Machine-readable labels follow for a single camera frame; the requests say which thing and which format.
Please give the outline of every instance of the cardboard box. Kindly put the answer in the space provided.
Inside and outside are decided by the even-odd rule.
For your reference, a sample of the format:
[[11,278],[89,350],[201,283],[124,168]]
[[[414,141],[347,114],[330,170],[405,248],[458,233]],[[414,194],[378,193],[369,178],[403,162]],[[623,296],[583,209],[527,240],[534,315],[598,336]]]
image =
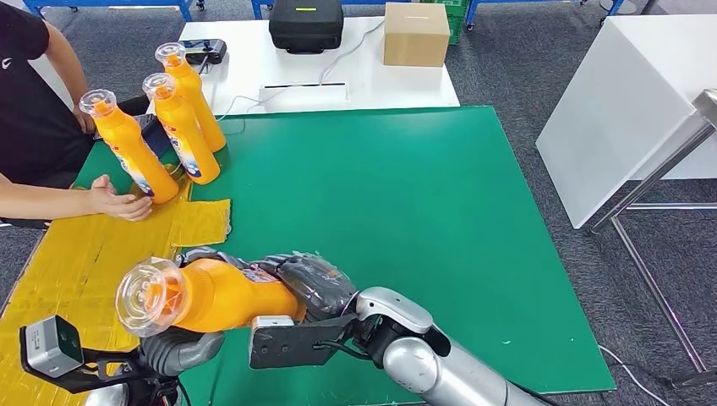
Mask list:
[[383,64],[443,66],[451,31],[440,3],[386,3]]

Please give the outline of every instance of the person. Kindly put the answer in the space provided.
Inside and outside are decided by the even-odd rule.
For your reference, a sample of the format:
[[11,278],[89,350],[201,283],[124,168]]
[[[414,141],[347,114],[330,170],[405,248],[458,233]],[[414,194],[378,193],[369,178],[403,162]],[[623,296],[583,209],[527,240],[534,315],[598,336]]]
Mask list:
[[[43,54],[72,96],[73,110],[28,63]],[[94,142],[95,123],[78,107],[87,91],[79,59],[63,34],[44,20],[0,2],[0,219],[4,222],[44,228],[47,220],[96,213],[130,221],[149,216],[148,197],[117,195],[107,175],[96,179],[90,190],[69,189]],[[144,106],[139,109],[146,109],[148,103],[141,102]],[[129,104],[138,109],[137,101]]]

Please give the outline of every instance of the black case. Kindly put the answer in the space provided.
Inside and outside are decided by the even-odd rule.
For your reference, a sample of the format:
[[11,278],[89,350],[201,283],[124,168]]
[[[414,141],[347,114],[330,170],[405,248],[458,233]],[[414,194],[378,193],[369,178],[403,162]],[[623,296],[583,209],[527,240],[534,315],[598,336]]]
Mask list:
[[274,46],[290,53],[322,53],[341,45],[340,0],[276,0],[269,18]]

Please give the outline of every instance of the human hand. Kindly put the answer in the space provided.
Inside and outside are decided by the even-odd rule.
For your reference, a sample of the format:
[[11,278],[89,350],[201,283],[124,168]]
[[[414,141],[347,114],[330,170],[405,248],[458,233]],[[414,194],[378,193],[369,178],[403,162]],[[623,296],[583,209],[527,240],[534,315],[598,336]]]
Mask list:
[[134,195],[118,196],[107,175],[102,175],[92,182],[90,204],[94,212],[105,213],[131,222],[144,220],[152,213],[152,200],[149,197],[137,199]]
[[74,114],[74,117],[77,118],[79,127],[82,129],[82,132],[84,134],[95,133],[95,120],[92,119],[92,116],[90,114],[83,112],[79,109],[79,106],[76,105],[72,110],[72,114]]

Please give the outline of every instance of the black t-shirt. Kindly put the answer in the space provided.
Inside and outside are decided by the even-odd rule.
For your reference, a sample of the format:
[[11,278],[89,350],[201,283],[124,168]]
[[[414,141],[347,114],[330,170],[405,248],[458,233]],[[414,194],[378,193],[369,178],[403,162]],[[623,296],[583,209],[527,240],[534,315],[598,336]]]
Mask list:
[[27,62],[45,53],[48,41],[41,19],[0,2],[0,173],[17,184],[78,172],[92,147],[92,137]]

